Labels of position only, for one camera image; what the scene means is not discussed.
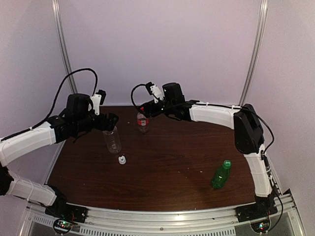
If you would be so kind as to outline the red label water bottle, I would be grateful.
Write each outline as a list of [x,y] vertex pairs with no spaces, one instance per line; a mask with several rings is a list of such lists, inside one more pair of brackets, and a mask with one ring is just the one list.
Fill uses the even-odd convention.
[[137,125],[138,129],[142,133],[146,133],[149,130],[149,119],[145,117],[142,113],[137,114]]

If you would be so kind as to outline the clear plastic bottle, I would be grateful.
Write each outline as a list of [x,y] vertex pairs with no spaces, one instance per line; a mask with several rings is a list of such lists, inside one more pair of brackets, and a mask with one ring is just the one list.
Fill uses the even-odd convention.
[[122,150],[122,145],[118,133],[118,129],[115,126],[112,131],[103,131],[103,136],[110,153],[116,154]]

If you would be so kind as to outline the white flip bottle cap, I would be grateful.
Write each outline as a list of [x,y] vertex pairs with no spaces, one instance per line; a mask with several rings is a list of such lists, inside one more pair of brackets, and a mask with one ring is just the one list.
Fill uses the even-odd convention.
[[124,155],[118,157],[118,161],[121,165],[126,163],[126,157]]

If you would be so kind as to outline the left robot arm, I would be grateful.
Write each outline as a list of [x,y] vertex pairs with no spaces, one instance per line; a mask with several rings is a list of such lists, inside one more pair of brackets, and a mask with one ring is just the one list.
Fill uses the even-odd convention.
[[58,116],[49,116],[42,124],[11,138],[0,141],[0,194],[12,195],[50,207],[59,218],[71,213],[68,204],[60,200],[61,194],[46,184],[20,177],[8,169],[8,164],[39,148],[58,144],[70,137],[79,139],[93,129],[112,131],[119,117],[103,114],[100,106],[106,93],[100,90],[93,96],[81,93],[68,96],[66,108]]

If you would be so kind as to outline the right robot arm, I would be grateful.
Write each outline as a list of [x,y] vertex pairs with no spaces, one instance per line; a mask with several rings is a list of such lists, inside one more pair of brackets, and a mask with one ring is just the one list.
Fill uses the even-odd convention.
[[185,100],[178,83],[168,83],[159,89],[148,82],[146,90],[153,99],[141,105],[143,115],[153,118],[164,114],[175,120],[206,122],[228,127],[234,131],[236,149],[244,155],[249,165],[255,187],[252,212],[264,216],[271,209],[275,194],[271,184],[270,165],[264,144],[263,121],[251,104],[244,106],[215,105],[199,100]]

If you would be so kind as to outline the green plastic bottle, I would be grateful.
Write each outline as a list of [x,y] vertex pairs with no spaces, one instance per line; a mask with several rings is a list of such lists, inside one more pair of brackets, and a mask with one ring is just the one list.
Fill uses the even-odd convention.
[[220,166],[216,172],[214,177],[212,178],[211,184],[214,189],[222,189],[230,176],[231,166],[222,165]]

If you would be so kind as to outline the left circuit board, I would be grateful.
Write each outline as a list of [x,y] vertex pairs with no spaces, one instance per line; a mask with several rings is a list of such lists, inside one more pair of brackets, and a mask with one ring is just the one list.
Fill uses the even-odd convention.
[[53,230],[58,234],[67,234],[72,230],[72,228],[72,223],[62,219],[57,219],[53,223]]

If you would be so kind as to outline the circuit board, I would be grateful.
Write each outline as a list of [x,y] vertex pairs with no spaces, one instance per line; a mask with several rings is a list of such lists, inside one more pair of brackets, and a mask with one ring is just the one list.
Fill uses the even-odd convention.
[[72,223],[62,219],[57,219],[53,223],[53,230],[58,234],[67,234],[72,230],[72,228]]
[[251,223],[251,229],[258,234],[263,234],[266,231],[269,230],[271,225],[270,220],[261,220],[261,221],[255,221]]

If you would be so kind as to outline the right circuit board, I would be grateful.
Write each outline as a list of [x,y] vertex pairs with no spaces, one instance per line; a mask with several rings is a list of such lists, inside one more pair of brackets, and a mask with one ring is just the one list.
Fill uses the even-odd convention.
[[270,220],[261,220],[261,221],[255,221],[251,223],[251,229],[258,234],[263,234],[266,231],[269,230],[271,225]]

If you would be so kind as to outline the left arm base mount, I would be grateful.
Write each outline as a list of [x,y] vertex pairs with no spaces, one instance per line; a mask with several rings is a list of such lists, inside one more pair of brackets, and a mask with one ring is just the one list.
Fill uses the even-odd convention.
[[45,214],[70,222],[85,223],[88,209],[69,204],[60,190],[53,186],[49,187],[53,189],[57,197],[51,206],[45,206]]

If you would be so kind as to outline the left aluminium frame post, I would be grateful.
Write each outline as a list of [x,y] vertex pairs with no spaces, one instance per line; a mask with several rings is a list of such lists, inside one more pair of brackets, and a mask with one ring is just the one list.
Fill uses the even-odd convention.
[[66,47],[65,36],[63,32],[62,18],[60,12],[60,3],[58,0],[52,0],[52,9],[55,20],[55,25],[57,29],[57,37],[60,45],[62,60],[64,64],[64,68],[67,74],[69,74],[71,70],[71,65],[69,61],[68,51]]

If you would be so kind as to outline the aluminium frame post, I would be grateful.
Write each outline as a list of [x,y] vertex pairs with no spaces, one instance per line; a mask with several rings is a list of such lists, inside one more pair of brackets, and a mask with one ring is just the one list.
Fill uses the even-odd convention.
[[68,51],[66,47],[65,36],[63,32],[62,18],[60,12],[60,3],[58,0],[52,0],[52,9],[55,20],[55,25],[57,29],[57,37],[60,45],[62,60],[64,64],[64,68],[67,74],[69,74],[71,70],[71,65],[69,61]]
[[246,75],[245,84],[243,86],[242,94],[239,100],[239,105],[242,106],[245,104],[246,98],[248,96],[251,82],[253,80],[255,67],[258,62],[259,51],[261,48],[261,44],[264,37],[266,21],[268,16],[268,0],[261,0],[260,1],[260,10],[259,10],[259,17],[257,22],[256,34],[252,49],[252,55]]

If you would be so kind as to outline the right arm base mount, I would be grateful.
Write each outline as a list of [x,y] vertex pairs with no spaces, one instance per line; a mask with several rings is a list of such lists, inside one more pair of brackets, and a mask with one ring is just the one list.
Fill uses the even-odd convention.
[[255,196],[255,203],[236,207],[238,222],[252,221],[277,213],[274,198],[273,194],[268,197]]

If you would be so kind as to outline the right aluminium frame post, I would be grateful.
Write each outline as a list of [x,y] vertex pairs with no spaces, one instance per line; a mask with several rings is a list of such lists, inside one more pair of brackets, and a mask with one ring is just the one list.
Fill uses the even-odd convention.
[[243,86],[242,94],[239,100],[239,105],[242,106],[245,104],[246,98],[248,96],[251,82],[253,80],[255,67],[258,62],[259,51],[261,48],[261,44],[264,37],[266,21],[268,16],[268,0],[261,0],[260,1],[260,10],[259,10],[259,17],[257,22],[256,34],[252,49],[252,55],[246,75],[245,84]]

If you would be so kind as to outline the front aluminium rail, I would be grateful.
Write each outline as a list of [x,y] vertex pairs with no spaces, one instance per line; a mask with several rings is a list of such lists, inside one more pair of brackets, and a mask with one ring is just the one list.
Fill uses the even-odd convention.
[[269,236],[303,236],[305,230],[291,194],[275,199],[278,212],[239,221],[235,206],[188,211],[124,211],[88,207],[85,222],[68,236],[259,236],[258,225],[271,223]]

